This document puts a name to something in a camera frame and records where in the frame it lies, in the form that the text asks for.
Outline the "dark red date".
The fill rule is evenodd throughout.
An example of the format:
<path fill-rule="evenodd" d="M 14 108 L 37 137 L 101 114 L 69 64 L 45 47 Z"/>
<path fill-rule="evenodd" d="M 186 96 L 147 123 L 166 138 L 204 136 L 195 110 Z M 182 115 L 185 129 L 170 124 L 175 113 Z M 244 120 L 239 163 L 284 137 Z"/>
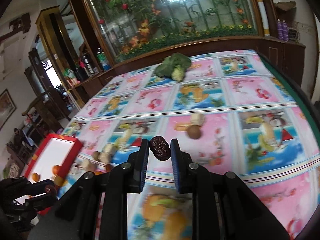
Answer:
<path fill-rule="evenodd" d="M 45 193 L 50 194 L 51 196 L 56 196 L 57 195 L 57 189 L 53 185 L 46 185 L 45 188 Z"/>
<path fill-rule="evenodd" d="M 171 158 L 169 144 L 161 136 L 155 136 L 149 141 L 149 149 L 159 161 L 166 161 Z"/>

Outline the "brown kiwi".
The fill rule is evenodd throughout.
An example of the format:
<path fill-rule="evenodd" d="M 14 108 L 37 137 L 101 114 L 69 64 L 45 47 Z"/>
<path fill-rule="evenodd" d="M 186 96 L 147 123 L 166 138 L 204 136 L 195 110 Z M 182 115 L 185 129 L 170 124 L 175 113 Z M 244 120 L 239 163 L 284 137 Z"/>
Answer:
<path fill-rule="evenodd" d="M 194 140 L 199 139 L 202 136 L 200 126 L 196 126 L 196 125 L 190 125 L 187 128 L 186 133 L 189 138 Z"/>
<path fill-rule="evenodd" d="M 99 151 L 94 151 L 93 154 L 92 154 L 92 158 L 95 161 L 100 161 L 100 155 L 101 155 L 101 153 Z"/>

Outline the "beige cake block small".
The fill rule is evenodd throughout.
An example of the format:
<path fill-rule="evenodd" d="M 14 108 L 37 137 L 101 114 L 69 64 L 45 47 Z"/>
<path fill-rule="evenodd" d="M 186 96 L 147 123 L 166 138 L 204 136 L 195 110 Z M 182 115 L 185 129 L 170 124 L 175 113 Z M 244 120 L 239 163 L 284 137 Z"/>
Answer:
<path fill-rule="evenodd" d="M 101 152 L 99 155 L 99 161 L 104 164 L 109 164 L 112 160 L 112 154 Z"/>

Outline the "beige cake cylinder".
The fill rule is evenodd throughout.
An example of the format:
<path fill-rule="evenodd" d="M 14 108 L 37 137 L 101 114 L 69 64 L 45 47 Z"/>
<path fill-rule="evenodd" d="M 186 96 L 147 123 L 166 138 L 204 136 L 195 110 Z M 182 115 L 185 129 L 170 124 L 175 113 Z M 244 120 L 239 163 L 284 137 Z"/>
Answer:
<path fill-rule="evenodd" d="M 83 170 L 85 170 L 86 172 L 91 171 L 94 172 L 96 170 L 96 164 L 91 162 L 88 159 L 84 159 L 81 163 L 81 167 Z"/>

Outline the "beige round cake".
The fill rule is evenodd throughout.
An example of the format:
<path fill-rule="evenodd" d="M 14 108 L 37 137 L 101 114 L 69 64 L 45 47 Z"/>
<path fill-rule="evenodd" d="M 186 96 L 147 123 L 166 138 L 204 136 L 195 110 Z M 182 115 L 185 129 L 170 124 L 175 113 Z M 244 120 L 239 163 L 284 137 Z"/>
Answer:
<path fill-rule="evenodd" d="M 103 147 L 103 153 L 104 154 L 110 154 L 111 156 L 114 156 L 116 151 L 117 151 L 117 148 L 112 143 L 108 143 Z"/>

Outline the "red white shallow box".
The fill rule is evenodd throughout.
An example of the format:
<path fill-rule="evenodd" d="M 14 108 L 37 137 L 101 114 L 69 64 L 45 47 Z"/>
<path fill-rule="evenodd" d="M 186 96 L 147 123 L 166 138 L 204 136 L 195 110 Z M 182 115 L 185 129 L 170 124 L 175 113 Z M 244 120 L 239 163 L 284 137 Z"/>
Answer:
<path fill-rule="evenodd" d="M 57 198 L 61 198 L 85 173 L 81 167 L 82 160 L 78 158 L 82 147 L 82 142 L 76 137 L 47 135 L 29 162 L 25 178 L 35 183 L 31 178 L 35 172 L 40 175 L 40 181 L 52 180 L 57 188 Z M 57 176 L 52 173 L 54 165 L 61 166 Z"/>

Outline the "colourful fruit print tablecloth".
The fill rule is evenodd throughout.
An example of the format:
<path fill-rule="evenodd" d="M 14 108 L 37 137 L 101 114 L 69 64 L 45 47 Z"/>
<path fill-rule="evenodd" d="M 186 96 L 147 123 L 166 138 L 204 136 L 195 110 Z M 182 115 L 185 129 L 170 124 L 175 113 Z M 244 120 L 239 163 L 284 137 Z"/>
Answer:
<path fill-rule="evenodd" d="M 297 239 L 319 205 L 319 111 L 300 87 L 252 50 L 191 57 L 182 82 L 149 66 L 114 77 L 72 118 L 64 135 L 78 138 L 78 155 L 109 172 L 143 139 L 177 139 L 208 171 L 234 172 Z M 199 139 L 190 116 L 205 116 Z M 109 164 L 94 151 L 112 143 Z"/>

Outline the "green leafy vegetable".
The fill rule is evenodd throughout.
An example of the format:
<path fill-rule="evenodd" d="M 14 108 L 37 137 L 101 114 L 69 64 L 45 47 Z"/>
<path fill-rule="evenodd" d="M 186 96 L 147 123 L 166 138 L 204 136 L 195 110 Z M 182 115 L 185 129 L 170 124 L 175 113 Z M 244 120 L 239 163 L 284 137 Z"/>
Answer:
<path fill-rule="evenodd" d="M 158 65 L 154 74 L 158 77 L 167 77 L 176 82 L 182 82 L 187 70 L 191 67 L 191 59 L 181 53 L 173 53 Z"/>

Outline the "dark wooden side cabinet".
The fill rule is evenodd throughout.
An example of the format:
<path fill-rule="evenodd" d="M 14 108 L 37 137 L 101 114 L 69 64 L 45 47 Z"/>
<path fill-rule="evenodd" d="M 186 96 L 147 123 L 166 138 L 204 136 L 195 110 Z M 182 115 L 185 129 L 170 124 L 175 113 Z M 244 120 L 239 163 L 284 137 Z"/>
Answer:
<path fill-rule="evenodd" d="M 95 74 L 74 87 L 67 89 L 67 94 L 69 97 L 72 97 L 80 108 L 82 108 L 89 99 L 95 96 L 114 77 L 129 71 L 129 68 L 117 67 L 103 73 Z"/>

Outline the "wooden chair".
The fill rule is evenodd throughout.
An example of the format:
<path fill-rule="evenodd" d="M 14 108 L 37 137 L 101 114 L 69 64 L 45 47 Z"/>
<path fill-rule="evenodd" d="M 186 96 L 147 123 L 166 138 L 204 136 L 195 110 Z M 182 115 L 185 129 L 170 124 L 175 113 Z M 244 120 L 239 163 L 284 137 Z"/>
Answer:
<path fill-rule="evenodd" d="M 71 119 L 69 118 L 68 114 L 66 114 L 60 105 L 57 104 L 57 102 L 53 99 L 50 91 L 46 90 L 45 92 L 41 93 L 38 95 L 27 107 L 27 109 L 22 112 L 22 116 L 28 116 L 29 111 L 32 108 L 35 108 L 39 116 L 42 118 L 42 120 L 46 123 L 46 125 L 49 127 L 51 131 L 54 133 L 57 133 L 60 129 L 62 129 L 61 124 L 57 120 L 57 118 L 53 115 L 52 111 L 50 108 L 46 106 L 44 103 L 44 98 L 45 96 L 48 97 L 49 102 L 53 106 L 53 110 L 58 111 L 60 115 L 70 121 Z"/>

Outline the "green cap plastic bottle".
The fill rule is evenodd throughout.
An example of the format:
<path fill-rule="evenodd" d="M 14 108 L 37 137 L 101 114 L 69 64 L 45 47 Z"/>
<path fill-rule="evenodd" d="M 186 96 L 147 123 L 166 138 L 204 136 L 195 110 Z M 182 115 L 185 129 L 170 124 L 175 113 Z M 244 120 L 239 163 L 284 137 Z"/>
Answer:
<path fill-rule="evenodd" d="M 111 66 L 108 62 L 108 59 L 105 56 L 104 51 L 101 48 L 97 49 L 97 58 L 99 59 L 100 64 L 102 65 L 104 71 L 107 71 L 111 68 Z"/>

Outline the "black thermos flask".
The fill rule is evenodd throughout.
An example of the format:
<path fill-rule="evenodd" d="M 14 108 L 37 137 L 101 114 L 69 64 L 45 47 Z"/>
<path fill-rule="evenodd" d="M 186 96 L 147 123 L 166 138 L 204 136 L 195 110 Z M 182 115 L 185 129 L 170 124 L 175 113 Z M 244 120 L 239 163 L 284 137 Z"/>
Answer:
<path fill-rule="evenodd" d="M 93 71 L 92 65 L 90 63 L 90 60 L 88 59 L 88 56 L 86 54 L 83 55 L 82 57 L 83 62 L 85 64 L 86 69 L 88 70 L 88 73 L 90 76 L 94 75 L 95 72 Z"/>

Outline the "glass cabinet with flower decor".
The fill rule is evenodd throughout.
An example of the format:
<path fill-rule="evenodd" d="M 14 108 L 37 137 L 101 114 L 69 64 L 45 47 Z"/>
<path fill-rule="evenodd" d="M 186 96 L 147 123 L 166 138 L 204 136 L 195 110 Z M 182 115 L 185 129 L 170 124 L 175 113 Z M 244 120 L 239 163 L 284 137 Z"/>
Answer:
<path fill-rule="evenodd" d="M 170 46 L 259 35 L 253 0 L 84 0 L 115 63 Z"/>

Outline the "purple bottles on shelf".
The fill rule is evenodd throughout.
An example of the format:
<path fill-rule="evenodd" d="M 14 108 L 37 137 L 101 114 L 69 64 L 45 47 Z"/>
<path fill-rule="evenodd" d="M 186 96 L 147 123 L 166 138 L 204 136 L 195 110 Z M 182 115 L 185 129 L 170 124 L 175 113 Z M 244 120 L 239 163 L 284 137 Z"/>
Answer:
<path fill-rule="evenodd" d="M 278 38 L 283 41 L 289 40 L 289 28 L 285 20 L 277 20 Z"/>

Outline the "framed wall picture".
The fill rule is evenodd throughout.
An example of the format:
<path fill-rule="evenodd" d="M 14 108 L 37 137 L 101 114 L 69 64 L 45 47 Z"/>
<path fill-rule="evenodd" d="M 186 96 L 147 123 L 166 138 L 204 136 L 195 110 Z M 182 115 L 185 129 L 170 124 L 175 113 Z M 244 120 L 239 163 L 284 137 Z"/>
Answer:
<path fill-rule="evenodd" d="M 2 128 L 10 116 L 14 113 L 17 109 L 16 105 L 14 104 L 10 93 L 7 89 L 5 89 L 1 93 L 0 97 L 0 128 Z"/>

